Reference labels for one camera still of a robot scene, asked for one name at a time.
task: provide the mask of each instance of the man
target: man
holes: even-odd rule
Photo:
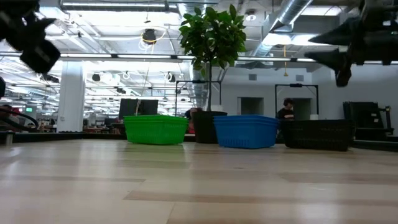
[[[277,118],[284,121],[294,120],[293,100],[286,98],[284,100],[284,107],[278,111]]]
[[[3,110],[12,111],[12,106],[10,106],[10,105],[2,105],[2,106],[0,106],[0,108]],[[2,119],[2,118],[8,118],[11,121],[19,124],[19,119],[16,116],[13,116],[12,114],[0,111],[0,119]],[[10,124],[7,124],[4,121],[0,120],[0,131],[19,131],[19,130],[17,128],[14,128]]]

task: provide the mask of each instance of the wooden floor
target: wooden floor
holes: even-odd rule
[[[0,223],[397,224],[398,154],[14,144],[0,148]]]

